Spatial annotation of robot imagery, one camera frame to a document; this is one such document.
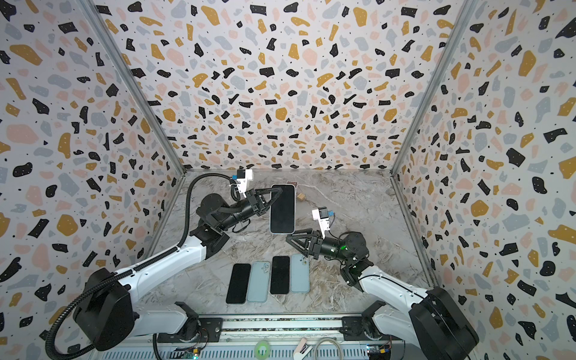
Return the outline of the purple phone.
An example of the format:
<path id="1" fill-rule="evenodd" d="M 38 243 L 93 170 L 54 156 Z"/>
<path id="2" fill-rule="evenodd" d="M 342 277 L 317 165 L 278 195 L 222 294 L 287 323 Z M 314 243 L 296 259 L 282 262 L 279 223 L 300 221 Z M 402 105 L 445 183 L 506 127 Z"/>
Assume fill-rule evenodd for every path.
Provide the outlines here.
<path id="1" fill-rule="evenodd" d="M 290 291 L 290 257 L 274 256 L 271 264 L 270 293 L 286 295 Z"/>

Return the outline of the green tape roll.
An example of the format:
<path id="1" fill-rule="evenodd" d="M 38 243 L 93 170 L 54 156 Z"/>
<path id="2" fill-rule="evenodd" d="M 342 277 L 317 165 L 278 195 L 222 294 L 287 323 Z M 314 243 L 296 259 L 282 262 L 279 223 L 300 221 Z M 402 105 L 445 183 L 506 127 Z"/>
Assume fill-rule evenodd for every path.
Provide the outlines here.
<path id="1" fill-rule="evenodd" d="M 271 345 L 267 340 L 260 340 L 254 348 L 254 357 L 256 360 L 267 360 L 272 353 Z"/>

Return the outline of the right corner aluminium post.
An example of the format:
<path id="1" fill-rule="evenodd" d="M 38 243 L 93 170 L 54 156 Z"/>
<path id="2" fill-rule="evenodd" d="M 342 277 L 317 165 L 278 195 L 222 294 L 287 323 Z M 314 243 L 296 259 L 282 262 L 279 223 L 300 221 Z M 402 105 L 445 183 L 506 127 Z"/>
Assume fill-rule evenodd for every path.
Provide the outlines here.
<path id="1" fill-rule="evenodd" d="M 451 34 L 446 42 L 445 49 L 442 52 L 441 57 L 439 57 L 439 62 L 434 69 L 432 77 L 430 78 L 430 82 L 427 85 L 421 103 L 418 106 L 417 112 L 415 113 L 415 118 L 406 132 L 403 144 L 401 145 L 397 158 L 393 164 L 393 167 L 391 168 L 390 175 L 393 179 L 401 171 L 402 162 L 407 157 L 407 154 L 410 150 L 410 144 L 416 138 L 416 132 L 424 121 L 425 114 L 431 105 L 438 87 L 443 81 L 443 76 L 458 47 L 461 36 L 464 33 L 464 28 L 470 21 L 470 18 L 473 15 L 477 4 L 477 0 L 466 0 L 463 2 L 462 8 L 460 9 L 460 12 L 457 15 L 456 21 L 454 23 L 454 28 L 451 30 Z"/>

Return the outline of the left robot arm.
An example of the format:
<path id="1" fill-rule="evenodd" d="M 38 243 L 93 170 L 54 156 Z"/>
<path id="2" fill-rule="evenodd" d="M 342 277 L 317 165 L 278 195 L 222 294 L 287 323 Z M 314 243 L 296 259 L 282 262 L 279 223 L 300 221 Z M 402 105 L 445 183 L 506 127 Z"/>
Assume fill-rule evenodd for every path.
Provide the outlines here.
<path id="1" fill-rule="evenodd" d="M 230 205 L 211 193 L 196 210 L 199 224 L 180 243 L 118 271 L 90 276 L 73 320 L 96 350 L 109 350 L 132 337 L 162 334 L 192 341 L 200 331 L 198 314 L 182 301 L 160 307 L 142 307 L 139 300 L 156 286 L 187 268 L 214 256 L 227 243 L 227 231 L 251 217 L 262 216 L 281 197 L 280 187 L 247 190 L 244 199 Z"/>

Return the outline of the white small device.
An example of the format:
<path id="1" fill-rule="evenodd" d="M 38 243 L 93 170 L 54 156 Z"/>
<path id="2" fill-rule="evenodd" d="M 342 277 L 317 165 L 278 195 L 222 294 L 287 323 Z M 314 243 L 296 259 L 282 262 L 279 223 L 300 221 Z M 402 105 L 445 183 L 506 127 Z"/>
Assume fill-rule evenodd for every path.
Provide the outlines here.
<path id="1" fill-rule="evenodd" d="M 294 360 L 304 360 L 312 349 L 313 347 L 308 343 L 308 339 L 303 337 L 296 346 L 292 357 Z"/>

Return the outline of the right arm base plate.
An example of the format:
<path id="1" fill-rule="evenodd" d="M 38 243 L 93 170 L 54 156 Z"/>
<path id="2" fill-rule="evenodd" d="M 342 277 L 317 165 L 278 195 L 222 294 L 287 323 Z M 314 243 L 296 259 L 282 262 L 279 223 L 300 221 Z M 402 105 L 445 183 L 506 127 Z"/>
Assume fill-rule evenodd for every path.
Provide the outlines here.
<path id="1" fill-rule="evenodd" d="M 343 316 L 339 332 L 345 341 L 369 341 L 368 330 L 371 321 L 366 316 Z"/>

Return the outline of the mint phone case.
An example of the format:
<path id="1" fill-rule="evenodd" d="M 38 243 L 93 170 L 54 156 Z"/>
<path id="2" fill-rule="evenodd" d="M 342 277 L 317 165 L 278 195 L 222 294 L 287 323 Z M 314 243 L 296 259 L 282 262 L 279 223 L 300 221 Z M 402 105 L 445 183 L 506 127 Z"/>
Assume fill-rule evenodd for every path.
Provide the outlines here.
<path id="1" fill-rule="evenodd" d="M 269 294 L 272 266 L 270 262 L 254 262 L 250 270 L 247 302 L 264 303 Z"/>

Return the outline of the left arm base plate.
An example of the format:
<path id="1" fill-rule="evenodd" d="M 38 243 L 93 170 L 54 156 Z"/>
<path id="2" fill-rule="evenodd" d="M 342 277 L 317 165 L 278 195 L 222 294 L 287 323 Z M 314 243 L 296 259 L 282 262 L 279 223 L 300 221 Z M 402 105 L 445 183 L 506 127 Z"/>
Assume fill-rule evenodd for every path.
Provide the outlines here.
<path id="1" fill-rule="evenodd" d="M 195 344 L 212 344 L 220 340 L 224 319 L 221 317 L 201 317 L 196 327 Z"/>

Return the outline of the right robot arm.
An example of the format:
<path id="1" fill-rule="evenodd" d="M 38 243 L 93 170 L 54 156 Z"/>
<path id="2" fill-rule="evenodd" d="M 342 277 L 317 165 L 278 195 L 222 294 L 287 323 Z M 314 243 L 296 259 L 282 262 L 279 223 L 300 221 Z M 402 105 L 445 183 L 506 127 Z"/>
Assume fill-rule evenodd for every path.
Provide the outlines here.
<path id="1" fill-rule="evenodd" d="M 380 269 L 370 261 L 360 232 L 332 238 L 303 229 L 288 235 L 286 242 L 305 257 L 339 262 L 346 285 L 377 297 L 362 314 L 368 337 L 400 338 L 427 359 L 469 359 L 479 344 L 476 330 L 447 291 L 413 286 Z"/>

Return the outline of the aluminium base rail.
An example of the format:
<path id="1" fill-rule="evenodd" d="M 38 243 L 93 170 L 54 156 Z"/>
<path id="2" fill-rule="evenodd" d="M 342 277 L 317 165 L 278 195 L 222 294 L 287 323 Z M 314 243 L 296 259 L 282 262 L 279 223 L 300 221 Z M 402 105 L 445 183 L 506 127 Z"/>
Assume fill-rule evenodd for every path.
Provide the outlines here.
<path id="1" fill-rule="evenodd" d="M 132 337 L 91 355 L 92 359 L 255 359 L 258 341 L 271 345 L 268 359 L 293 359 L 302 338 L 313 347 L 304 359 L 428 359 L 411 343 L 391 335 L 345 341 L 341 318 L 354 313 L 205 315 L 223 318 L 217 343 L 196 344 L 173 336 Z"/>

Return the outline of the corner aluminium post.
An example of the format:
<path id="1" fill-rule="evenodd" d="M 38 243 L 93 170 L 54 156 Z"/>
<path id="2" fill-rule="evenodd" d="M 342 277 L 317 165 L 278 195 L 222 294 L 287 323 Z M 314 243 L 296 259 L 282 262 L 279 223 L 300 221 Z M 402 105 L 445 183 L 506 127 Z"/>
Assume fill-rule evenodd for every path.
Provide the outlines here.
<path id="1" fill-rule="evenodd" d="M 410 144 L 416 138 L 416 132 L 424 121 L 425 114 L 431 105 L 438 87 L 443 81 L 443 76 L 458 47 L 461 36 L 464 33 L 464 28 L 470 21 L 470 18 L 473 15 L 477 4 L 477 0 L 466 0 L 463 2 L 462 8 L 460 9 L 460 12 L 457 15 L 456 21 L 454 23 L 454 28 L 451 30 L 451 34 L 446 42 L 445 49 L 442 52 L 441 57 L 439 57 L 439 62 L 434 69 L 432 77 L 430 78 L 430 82 L 427 85 L 421 103 L 418 106 L 417 112 L 415 113 L 415 118 L 406 132 L 403 144 L 401 145 L 397 158 L 393 164 L 393 167 L 391 168 L 390 175 L 393 179 L 401 171 L 402 162 L 407 157 L 407 154 L 410 150 Z"/>
<path id="2" fill-rule="evenodd" d="M 123 22 L 120 22 L 126 17 L 123 8 L 118 5 L 107 4 L 105 1 L 78 1 L 77 4 L 109 56 L 109 60 L 122 82 L 127 87 L 134 103 L 142 110 L 143 117 L 154 131 L 157 141 L 166 153 L 166 159 L 170 161 L 180 176 L 185 176 L 186 169 L 152 108 L 152 105 L 156 105 L 157 101 L 148 101 L 144 88 L 139 84 L 139 79 L 135 77 L 137 74 L 145 75 L 145 71 L 149 68 L 145 61 L 132 59 L 132 49 L 126 50 L 125 41 L 133 35 L 131 30 Z"/>

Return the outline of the left corner aluminium post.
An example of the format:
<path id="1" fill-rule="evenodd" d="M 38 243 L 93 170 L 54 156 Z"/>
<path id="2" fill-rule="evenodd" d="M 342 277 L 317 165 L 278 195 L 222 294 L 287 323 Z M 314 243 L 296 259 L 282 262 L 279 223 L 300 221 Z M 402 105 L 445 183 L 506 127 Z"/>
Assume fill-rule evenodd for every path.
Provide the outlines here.
<path id="1" fill-rule="evenodd" d="M 123 8 L 118 5 L 107 4 L 105 1 L 78 1 L 77 4 L 109 56 L 109 60 L 122 82 L 127 87 L 134 103 L 142 110 L 143 117 L 154 131 L 157 141 L 166 153 L 166 159 L 170 161 L 180 176 L 185 176 L 186 169 L 152 108 L 152 105 L 156 105 L 157 101 L 148 101 L 144 88 L 139 84 L 139 79 L 135 77 L 137 74 L 145 75 L 145 71 L 149 68 L 145 61 L 132 59 L 132 49 L 126 50 L 125 41 L 133 35 L 131 30 L 123 22 L 120 22 L 126 17 Z"/>

